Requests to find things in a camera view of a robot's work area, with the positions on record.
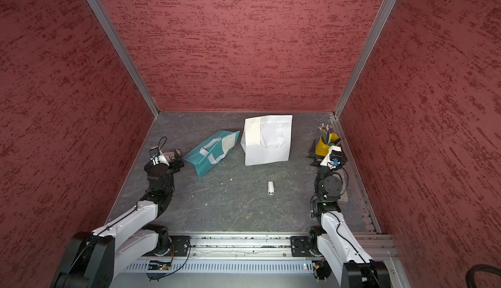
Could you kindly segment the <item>teal gift bag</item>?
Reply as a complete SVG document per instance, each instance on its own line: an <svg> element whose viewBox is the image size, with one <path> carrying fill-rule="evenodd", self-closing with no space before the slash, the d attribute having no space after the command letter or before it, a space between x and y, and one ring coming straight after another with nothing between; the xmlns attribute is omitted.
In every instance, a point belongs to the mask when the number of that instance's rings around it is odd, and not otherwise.
<svg viewBox="0 0 501 288"><path fill-rule="evenodd" d="M235 131L220 130L192 149L183 158L186 162L194 166L199 178L207 174L215 165L223 160L231 149L224 153L222 149L222 138Z"/></svg>

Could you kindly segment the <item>white gift bag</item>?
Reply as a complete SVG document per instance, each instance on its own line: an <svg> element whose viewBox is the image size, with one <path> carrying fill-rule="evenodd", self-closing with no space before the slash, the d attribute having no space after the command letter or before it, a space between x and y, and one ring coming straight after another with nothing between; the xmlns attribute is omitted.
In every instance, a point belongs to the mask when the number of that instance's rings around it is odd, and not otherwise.
<svg viewBox="0 0 501 288"><path fill-rule="evenodd" d="M292 142L292 115L267 115L261 117L260 145L245 146L245 134L241 146L245 152L245 165L264 165L288 161Z"/></svg>

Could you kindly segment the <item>small white stapler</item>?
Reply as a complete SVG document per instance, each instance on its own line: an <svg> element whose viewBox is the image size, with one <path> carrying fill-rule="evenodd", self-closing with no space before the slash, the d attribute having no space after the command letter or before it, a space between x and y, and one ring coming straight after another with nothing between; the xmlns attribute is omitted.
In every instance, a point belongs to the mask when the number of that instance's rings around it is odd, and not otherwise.
<svg viewBox="0 0 501 288"><path fill-rule="evenodd" d="M273 181L269 181L267 183L267 193L268 195L274 195L275 194L275 186Z"/></svg>

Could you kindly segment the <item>white receipt long strip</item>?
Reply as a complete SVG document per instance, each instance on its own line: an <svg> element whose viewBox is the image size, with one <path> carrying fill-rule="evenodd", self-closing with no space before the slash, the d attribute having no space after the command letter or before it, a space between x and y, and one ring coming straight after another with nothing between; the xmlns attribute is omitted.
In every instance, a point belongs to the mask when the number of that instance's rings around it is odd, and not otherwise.
<svg viewBox="0 0 501 288"><path fill-rule="evenodd" d="M240 131L236 131L233 133L229 133L222 138L221 144L224 153L227 153L230 149L232 149L240 136Z"/></svg>

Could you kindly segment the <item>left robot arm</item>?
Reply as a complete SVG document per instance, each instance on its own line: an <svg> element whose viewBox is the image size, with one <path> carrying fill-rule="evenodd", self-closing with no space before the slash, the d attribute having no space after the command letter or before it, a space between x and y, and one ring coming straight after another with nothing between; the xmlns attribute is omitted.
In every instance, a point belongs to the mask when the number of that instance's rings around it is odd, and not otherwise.
<svg viewBox="0 0 501 288"><path fill-rule="evenodd" d="M113 279L146 253L173 253L168 229L152 222L168 208L174 175L184 166L179 156L154 157L144 167L149 187L127 212L68 243L51 287L109 287Z"/></svg>

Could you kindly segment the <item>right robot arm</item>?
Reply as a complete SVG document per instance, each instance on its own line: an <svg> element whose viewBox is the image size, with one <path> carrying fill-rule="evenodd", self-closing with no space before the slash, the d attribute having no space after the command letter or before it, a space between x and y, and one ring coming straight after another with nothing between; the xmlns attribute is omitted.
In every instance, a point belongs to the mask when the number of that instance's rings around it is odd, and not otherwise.
<svg viewBox="0 0 501 288"><path fill-rule="evenodd" d="M309 249L321 260L314 264L317 280L335 277L340 287L391 287L390 272L382 261L374 260L357 241L338 204L347 192L348 159L340 139L314 141L308 157L316 168L311 217L319 223L309 231Z"/></svg>

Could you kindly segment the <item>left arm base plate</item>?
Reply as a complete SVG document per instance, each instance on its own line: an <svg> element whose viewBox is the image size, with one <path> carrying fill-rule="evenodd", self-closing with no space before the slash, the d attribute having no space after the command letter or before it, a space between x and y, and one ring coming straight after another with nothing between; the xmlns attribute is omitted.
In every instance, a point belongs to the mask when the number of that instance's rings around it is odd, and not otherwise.
<svg viewBox="0 0 501 288"><path fill-rule="evenodd" d="M190 248L189 236L163 236L159 238L157 246L153 250L153 255L159 257L187 257Z"/></svg>

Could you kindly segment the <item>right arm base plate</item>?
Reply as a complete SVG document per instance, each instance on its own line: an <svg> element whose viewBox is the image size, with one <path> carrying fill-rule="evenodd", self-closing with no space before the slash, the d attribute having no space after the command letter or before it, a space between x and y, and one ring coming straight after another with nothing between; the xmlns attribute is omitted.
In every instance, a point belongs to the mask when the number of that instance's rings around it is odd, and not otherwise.
<svg viewBox="0 0 501 288"><path fill-rule="evenodd" d="M292 257L312 257L309 237L292 236L290 237L290 248Z"/></svg>

